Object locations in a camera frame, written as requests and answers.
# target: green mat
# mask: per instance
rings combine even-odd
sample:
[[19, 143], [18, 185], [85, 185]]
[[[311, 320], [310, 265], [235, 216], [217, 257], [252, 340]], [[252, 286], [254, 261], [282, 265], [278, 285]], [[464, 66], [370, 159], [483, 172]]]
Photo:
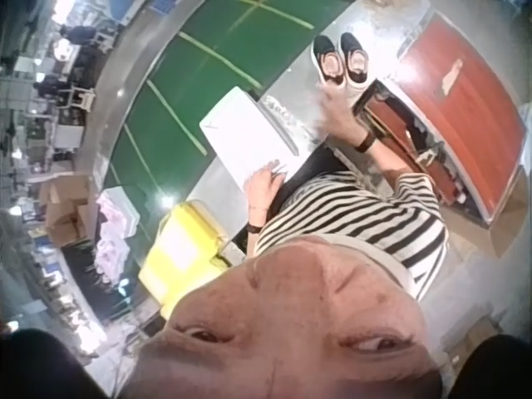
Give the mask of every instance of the green mat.
[[201, 119], [234, 86], [261, 95], [347, 6], [343, 0], [207, 1], [165, 49], [135, 100], [105, 187], [125, 185], [140, 213], [130, 239], [142, 264], [164, 210], [184, 200], [215, 157]]

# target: sneaker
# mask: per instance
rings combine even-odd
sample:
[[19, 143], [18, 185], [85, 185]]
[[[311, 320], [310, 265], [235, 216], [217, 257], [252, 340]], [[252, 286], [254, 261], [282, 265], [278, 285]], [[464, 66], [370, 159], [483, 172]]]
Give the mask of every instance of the sneaker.
[[339, 46], [346, 66], [347, 81], [356, 89], [367, 86], [368, 56], [360, 42], [349, 32], [340, 37]]
[[323, 35], [316, 37], [310, 50], [321, 83], [324, 86], [344, 88], [346, 79], [342, 58], [337, 53], [331, 39]]

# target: yellow container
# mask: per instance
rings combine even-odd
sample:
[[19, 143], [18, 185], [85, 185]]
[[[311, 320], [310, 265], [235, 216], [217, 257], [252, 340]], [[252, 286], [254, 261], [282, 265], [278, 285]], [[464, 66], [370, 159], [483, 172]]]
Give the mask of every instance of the yellow container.
[[178, 280], [170, 288], [168, 296], [163, 301], [160, 315], [168, 320], [175, 305], [187, 294], [207, 284], [227, 270], [227, 264], [222, 259], [212, 258], [206, 264], [195, 264], [190, 273], [183, 280]]
[[160, 222], [139, 273], [140, 281], [161, 305], [222, 273], [219, 266], [208, 266], [224, 242], [222, 233], [197, 208], [194, 203], [176, 205]]

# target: striped shirt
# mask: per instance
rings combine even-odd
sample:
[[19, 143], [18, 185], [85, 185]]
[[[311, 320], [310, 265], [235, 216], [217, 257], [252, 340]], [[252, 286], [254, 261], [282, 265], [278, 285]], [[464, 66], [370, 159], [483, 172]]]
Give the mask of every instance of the striped shirt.
[[264, 226], [255, 253], [304, 234], [348, 236], [391, 255], [410, 272], [418, 299], [443, 262], [449, 235], [427, 175], [402, 175], [394, 195], [382, 198], [351, 172], [322, 175], [297, 190]]

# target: red surface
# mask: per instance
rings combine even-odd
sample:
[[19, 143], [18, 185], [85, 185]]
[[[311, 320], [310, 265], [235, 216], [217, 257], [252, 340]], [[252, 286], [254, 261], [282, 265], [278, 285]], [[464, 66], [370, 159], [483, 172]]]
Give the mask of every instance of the red surface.
[[392, 144], [389, 140], [385, 144], [398, 154], [403, 160], [405, 156], [409, 158], [408, 165], [412, 167], [416, 165], [413, 170], [419, 170], [427, 173], [433, 180], [436, 190], [440, 194], [443, 201], [451, 205], [456, 200], [456, 185], [452, 178], [447, 173], [446, 169], [437, 160], [434, 160], [427, 167], [415, 163], [416, 149], [408, 136], [406, 135], [406, 122], [385, 102], [371, 99], [367, 104], [367, 109], [389, 130], [393, 135], [396, 144]]
[[[445, 96], [442, 80], [457, 60], [463, 67]], [[394, 80], [442, 134], [493, 215], [519, 162], [525, 135], [497, 76], [475, 48], [436, 15], [401, 60]]]

